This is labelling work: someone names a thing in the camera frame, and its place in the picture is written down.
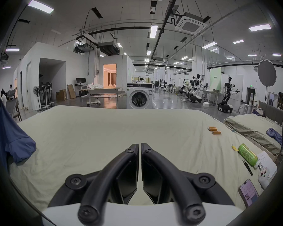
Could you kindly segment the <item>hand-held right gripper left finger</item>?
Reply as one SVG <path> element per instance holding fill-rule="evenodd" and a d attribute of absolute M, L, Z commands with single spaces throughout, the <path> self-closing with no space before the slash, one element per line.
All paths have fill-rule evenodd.
<path fill-rule="evenodd" d="M 127 205 L 137 191 L 139 144 L 132 144 L 102 170 L 65 179 L 48 208 L 79 203 L 76 217 L 83 225 L 101 225 L 107 202 Z"/>

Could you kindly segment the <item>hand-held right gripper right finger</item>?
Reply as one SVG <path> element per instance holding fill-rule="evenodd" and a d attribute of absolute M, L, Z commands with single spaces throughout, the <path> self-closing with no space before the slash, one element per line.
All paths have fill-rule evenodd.
<path fill-rule="evenodd" d="M 209 215 L 204 203 L 235 206 L 227 192 L 209 173 L 179 170 L 148 144 L 141 143 L 143 190 L 155 205 L 174 202 L 179 222 L 199 225 Z"/>

